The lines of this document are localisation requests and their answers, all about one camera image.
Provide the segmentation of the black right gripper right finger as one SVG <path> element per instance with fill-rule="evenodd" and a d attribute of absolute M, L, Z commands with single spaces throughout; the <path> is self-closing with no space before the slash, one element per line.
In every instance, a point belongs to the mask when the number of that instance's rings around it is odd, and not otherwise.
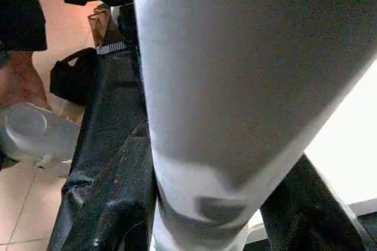
<path fill-rule="evenodd" d="M 260 208 L 272 250 L 368 250 L 369 233 L 306 155 Z"/>

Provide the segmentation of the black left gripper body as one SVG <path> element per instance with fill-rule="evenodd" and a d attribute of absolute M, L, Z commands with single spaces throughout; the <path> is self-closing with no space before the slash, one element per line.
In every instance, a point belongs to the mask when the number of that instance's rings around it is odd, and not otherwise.
<path fill-rule="evenodd" d="M 115 64 L 133 81 L 141 80 L 141 58 L 134 4 L 111 7 L 111 18 L 97 55 Z"/>

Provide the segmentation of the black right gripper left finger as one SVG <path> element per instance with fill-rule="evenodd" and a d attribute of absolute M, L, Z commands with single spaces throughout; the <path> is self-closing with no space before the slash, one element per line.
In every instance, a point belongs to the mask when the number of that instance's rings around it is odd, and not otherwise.
<path fill-rule="evenodd" d="M 56 221 L 57 250 L 149 250 L 157 185 L 147 123 L 82 129 Z"/>

